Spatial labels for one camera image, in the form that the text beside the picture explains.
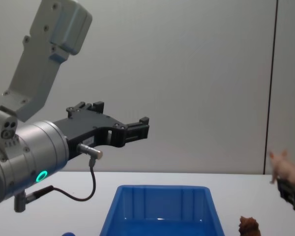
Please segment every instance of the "blue container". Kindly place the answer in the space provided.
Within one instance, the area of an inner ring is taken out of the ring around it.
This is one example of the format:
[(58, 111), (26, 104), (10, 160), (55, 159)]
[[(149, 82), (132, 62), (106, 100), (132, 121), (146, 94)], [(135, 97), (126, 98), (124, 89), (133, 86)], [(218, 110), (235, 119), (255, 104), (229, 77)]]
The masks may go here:
[(195, 186), (124, 185), (100, 236), (224, 236), (210, 190)]

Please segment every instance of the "toy figurine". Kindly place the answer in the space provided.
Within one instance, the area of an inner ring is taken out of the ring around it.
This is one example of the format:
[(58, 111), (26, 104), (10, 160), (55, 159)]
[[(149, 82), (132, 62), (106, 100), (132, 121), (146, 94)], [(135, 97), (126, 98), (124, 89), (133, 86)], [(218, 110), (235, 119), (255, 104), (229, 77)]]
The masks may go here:
[(245, 218), (242, 216), (240, 218), (239, 232), (240, 236), (261, 236), (259, 224), (252, 217)]
[(280, 178), (295, 187), (295, 164), (288, 160), (287, 151), (285, 150), (279, 155), (270, 152), (269, 155), (272, 165), (272, 181), (270, 183), (274, 184)]

